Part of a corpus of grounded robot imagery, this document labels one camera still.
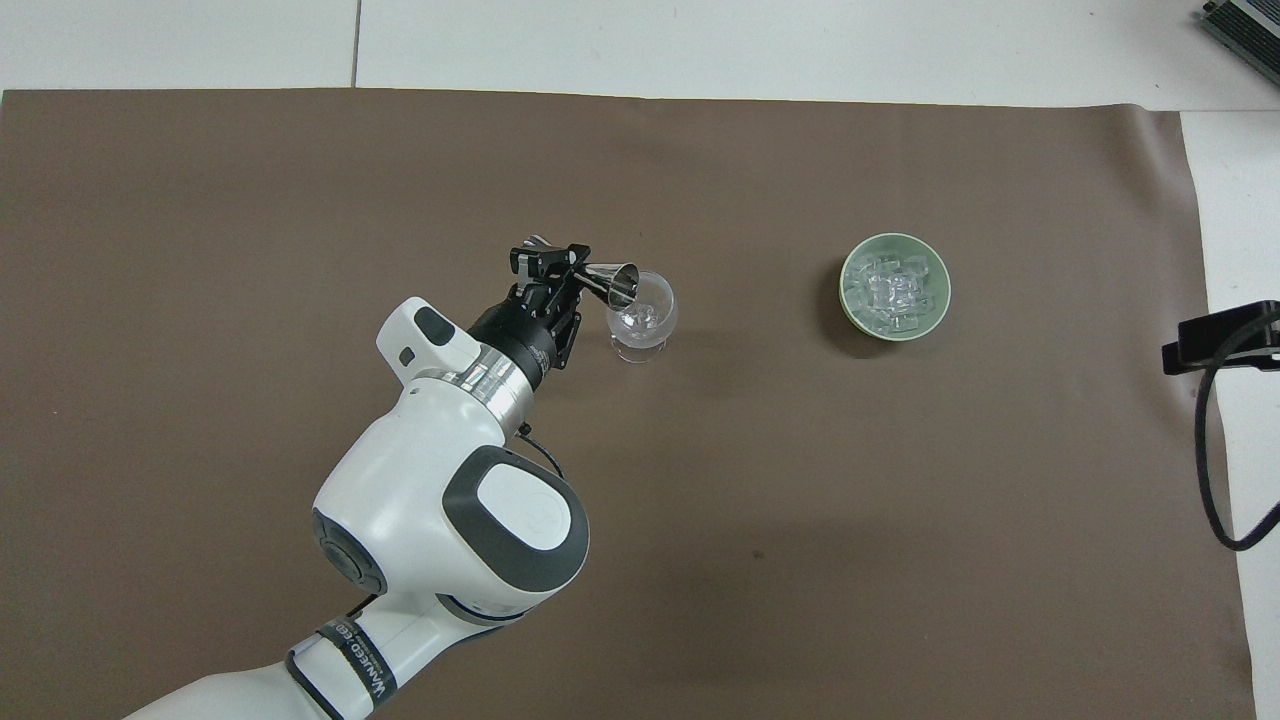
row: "black button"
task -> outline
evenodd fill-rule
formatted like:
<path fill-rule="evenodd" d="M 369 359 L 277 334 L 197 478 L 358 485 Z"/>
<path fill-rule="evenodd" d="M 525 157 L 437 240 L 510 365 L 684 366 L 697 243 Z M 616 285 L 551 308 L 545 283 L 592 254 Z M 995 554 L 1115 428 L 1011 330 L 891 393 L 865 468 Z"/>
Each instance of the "black button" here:
<path fill-rule="evenodd" d="M 324 556 L 329 559 L 329 562 L 332 562 L 344 578 L 357 585 L 360 584 L 360 565 L 349 555 L 347 555 L 344 550 L 338 547 L 338 543 L 324 541 L 320 543 L 320 548 L 324 550 Z"/>
<path fill-rule="evenodd" d="M 417 325 L 417 329 L 422 331 L 422 334 L 426 336 L 426 340 L 431 341 L 431 345 L 444 346 L 453 340 L 453 323 L 445 320 L 430 307 L 420 307 L 413 314 L 413 324 Z"/>

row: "black clamp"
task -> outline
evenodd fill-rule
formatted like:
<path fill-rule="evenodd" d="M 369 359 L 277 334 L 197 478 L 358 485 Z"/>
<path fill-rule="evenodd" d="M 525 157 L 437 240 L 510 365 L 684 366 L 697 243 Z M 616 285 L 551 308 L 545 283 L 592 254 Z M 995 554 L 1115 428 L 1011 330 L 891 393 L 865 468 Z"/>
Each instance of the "black clamp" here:
<path fill-rule="evenodd" d="M 1261 300 L 1178 323 L 1178 342 L 1161 348 L 1165 374 L 1180 375 L 1208 368 L 1213 354 L 1231 333 L 1276 311 L 1280 311 L 1280 300 Z M 1265 324 L 1257 333 L 1244 338 L 1226 356 L 1222 366 L 1280 370 L 1280 360 L 1274 357 L 1276 354 L 1280 354 L 1280 328 L 1276 323 Z"/>

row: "white floor tile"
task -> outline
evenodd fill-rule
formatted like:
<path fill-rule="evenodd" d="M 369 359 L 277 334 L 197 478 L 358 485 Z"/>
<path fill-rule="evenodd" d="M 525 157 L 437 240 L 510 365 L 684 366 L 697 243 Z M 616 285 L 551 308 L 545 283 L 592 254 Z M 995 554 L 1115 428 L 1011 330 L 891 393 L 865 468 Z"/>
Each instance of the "white floor tile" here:
<path fill-rule="evenodd" d="M 356 0 L 0 0 L 0 88 L 351 85 Z"/>
<path fill-rule="evenodd" d="M 1183 133 L 1210 309 L 1280 300 L 1280 113 L 1183 113 Z M 1280 373 L 1224 370 L 1215 389 L 1239 537 L 1280 502 Z M 1190 468 L 1170 482 L 1196 492 Z M 1260 720 L 1280 720 L 1280 530 L 1272 536 L 1238 556 Z"/>
<path fill-rule="evenodd" d="M 361 87 L 1280 109 L 1198 1 L 365 0 Z"/>

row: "glass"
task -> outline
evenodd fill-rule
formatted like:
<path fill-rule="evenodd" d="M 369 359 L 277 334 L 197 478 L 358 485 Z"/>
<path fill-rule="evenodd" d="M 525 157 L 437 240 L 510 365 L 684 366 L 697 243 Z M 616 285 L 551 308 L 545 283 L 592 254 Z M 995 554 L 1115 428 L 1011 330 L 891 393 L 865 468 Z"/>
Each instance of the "glass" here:
<path fill-rule="evenodd" d="M 667 278 L 653 270 L 640 270 L 635 302 L 608 313 L 614 352 L 627 363 L 653 360 L 675 332 L 676 315 L 676 292 Z"/>

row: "black end effector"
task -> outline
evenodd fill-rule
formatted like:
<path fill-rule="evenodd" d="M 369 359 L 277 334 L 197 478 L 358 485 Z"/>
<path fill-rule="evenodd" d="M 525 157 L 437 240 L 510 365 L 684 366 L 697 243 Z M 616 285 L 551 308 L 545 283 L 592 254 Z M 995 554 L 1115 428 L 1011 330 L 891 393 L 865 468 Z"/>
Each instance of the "black end effector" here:
<path fill-rule="evenodd" d="M 1211 315 L 1178 323 L 1178 342 L 1161 348 L 1165 374 L 1180 375 L 1203 370 L 1210 365 L 1213 354 L 1222 342 L 1247 323 L 1256 322 L 1280 310 L 1280 301 L 1262 300 L 1222 310 Z M 1257 333 L 1247 337 L 1234 352 L 1228 355 L 1224 368 L 1253 366 L 1258 370 L 1280 370 L 1280 360 L 1272 355 L 1280 354 L 1280 329 L 1266 324 Z"/>
<path fill-rule="evenodd" d="M 577 304 L 584 288 L 613 309 L 635 300 L 636 266 L 589 265 L 590 254 L 585 245 L 557 247 L 536 234 L 512 247 L 516 284 L 467 331 L 511 357 L 534 389 L 552 368 L 562 370 L 568 363 L 582 323 Z"/>

